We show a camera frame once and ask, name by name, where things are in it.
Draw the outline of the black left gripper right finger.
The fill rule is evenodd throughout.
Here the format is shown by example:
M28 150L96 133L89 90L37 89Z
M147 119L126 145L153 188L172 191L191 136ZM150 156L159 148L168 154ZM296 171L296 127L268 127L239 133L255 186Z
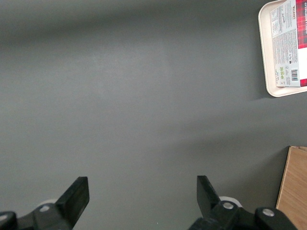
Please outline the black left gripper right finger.
M294 223L275 208L247 212L233 201L222 200L205 175L197 176L197 202L202 214L190 230L296 230Z

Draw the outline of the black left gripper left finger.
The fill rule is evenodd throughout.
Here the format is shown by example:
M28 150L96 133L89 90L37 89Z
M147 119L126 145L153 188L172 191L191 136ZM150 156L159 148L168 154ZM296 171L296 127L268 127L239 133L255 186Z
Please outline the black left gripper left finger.
M87 177L78 177L55 203L39 205L25 216L0 213L2 230L71 230L89 203Z

